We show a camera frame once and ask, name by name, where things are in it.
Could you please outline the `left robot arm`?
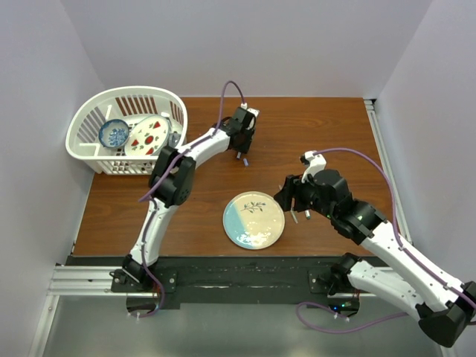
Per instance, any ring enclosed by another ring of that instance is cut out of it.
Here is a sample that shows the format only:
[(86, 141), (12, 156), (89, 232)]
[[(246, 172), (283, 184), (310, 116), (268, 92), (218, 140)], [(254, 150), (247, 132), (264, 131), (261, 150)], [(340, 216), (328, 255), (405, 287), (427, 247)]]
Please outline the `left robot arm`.
[(149, 202), (143, 227), (121, 268), (113, 271), (112, 287), (118, 292), (147, 292), (158, 287), (153, 271), (168, 226), (179, 206), (190, 197), (196, 169), (227, 150), (247, 153), (260, 111), (240, 106), (235, 113), (190, 143), (164, 147), (149, 178)]

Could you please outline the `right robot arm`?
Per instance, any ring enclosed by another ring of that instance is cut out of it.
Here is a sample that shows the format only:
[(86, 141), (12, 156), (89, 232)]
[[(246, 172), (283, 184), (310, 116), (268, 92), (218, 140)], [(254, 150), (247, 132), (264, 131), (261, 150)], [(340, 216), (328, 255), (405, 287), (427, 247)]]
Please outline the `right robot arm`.
[(274, 200), (284, 211), (313, 210), (328, 218), (343, 237), (373, 253), (392, 268), (378, 273), (366, 260), (345, 254), (332, 267), (331, 282), (340, 292), (351, 288), (374, 294), (415, 319), (443, 347), (453, 347), (475, 316), (475, 282), (462, 282), (436, 266), (402, 238), (386, 216), (353, 198), (336, 170), (306, 178), (287, 176)]

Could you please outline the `blue and cream plate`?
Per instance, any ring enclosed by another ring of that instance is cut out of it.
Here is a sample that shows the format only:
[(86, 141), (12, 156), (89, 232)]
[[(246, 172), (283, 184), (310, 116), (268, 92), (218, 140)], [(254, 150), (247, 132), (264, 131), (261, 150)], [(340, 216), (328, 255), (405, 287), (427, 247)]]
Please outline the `blue and cream plate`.
[(282, 208), (268, 194), (248, 191), (226, 205), (222, 224), (229, 240), (248, 250), (262, 250), (275, 244), (285, 228)]

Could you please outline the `white plate red pattern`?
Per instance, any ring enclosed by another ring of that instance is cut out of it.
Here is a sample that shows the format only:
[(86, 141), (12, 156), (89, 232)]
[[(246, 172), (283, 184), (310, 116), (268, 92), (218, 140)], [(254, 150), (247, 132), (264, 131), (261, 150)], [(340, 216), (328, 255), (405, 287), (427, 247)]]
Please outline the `white plate red pattern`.
[(156, 155), (167, 144), (171, 133), (170, 121), (160, 115), (151, 115), (137, 123), (124, 145), (126, 156)]

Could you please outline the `white plastic dish basket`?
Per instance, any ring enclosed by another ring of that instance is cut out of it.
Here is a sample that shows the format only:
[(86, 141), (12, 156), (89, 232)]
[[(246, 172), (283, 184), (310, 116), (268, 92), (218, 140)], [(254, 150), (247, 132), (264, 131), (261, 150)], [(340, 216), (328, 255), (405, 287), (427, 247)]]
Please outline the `white plastic dish basket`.
[(98, 140), (101, 126), (111, 119), (124, 120), (132, 128), (151, 115), (170, 121), (167, 144), (179, 147), (187, 143), (188, 117), (182, 99), (152, 86), (123, 86), (102, 91), (87, 100), (71, 120), (65, 139), (70, 156), (84, 161), (96, 173), (109, 175), (147, 175), (156, 155), (126, 156), (124, 145), (115, 149), (103, 147)]

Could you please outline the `blue white patterned bowl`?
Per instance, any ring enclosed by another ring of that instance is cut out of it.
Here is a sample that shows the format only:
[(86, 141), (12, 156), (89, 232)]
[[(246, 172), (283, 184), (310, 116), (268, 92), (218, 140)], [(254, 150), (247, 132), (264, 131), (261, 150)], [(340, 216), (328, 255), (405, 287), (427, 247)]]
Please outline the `blue white patterned bowl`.
[(129, 139), (129, 126), (124, 120), (111, 119), (100, 128), (98, 140), (103, 147), (115, 149), (122, 147)]

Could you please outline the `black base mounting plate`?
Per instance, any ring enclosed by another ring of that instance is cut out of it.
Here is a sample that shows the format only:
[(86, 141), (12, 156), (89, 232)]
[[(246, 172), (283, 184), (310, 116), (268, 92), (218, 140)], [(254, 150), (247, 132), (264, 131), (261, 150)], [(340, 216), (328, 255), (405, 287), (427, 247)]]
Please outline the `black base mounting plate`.
[(340, 257), (162, 257), (151, 267), (163, 309), (186, 303), (297, 304), (353, 295), (331, 272)]

